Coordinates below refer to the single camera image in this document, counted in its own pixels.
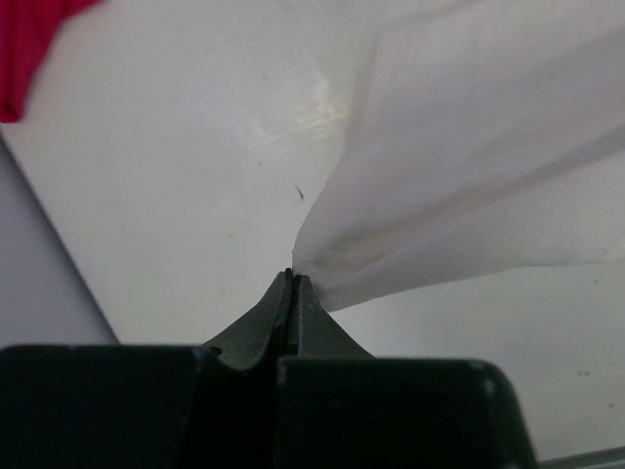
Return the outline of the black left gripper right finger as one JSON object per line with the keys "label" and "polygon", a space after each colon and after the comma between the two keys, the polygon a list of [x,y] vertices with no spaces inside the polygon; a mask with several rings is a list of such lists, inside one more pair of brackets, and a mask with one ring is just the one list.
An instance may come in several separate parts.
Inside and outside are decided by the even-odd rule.
{"label": "black left gripper right finger", "polygon": [[277,366],[279,468],[533,468],[515,390],[473,359],[379,359],[296,281]]}

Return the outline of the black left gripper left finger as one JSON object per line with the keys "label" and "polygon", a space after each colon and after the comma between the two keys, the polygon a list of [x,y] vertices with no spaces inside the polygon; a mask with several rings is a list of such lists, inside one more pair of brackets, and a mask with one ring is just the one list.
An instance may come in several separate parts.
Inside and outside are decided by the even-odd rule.
{"label": "black left gripper left finger", "polygon": [[202,345],[1,353],[5,468],[269,468],[292,275]]}

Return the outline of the white printed t-shirt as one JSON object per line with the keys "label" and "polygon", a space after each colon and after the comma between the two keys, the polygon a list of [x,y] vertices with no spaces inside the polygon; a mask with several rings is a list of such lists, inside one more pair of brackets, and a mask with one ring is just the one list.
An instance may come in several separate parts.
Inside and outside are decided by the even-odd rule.
{"label": "white printed t-shirt", "polygon": [[623,3],[476,1],[379,35],[293,267],[337,311],[623,257]]}

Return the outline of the red t-shirt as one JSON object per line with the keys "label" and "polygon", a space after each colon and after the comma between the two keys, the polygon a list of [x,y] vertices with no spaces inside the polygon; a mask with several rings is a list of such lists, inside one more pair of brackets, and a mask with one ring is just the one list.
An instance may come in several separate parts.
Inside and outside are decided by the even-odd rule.
{"label": "red t-shirt", "polygon": [[23,119],[34,77],[63,24],[99,0],[2,0],[1,121]]}

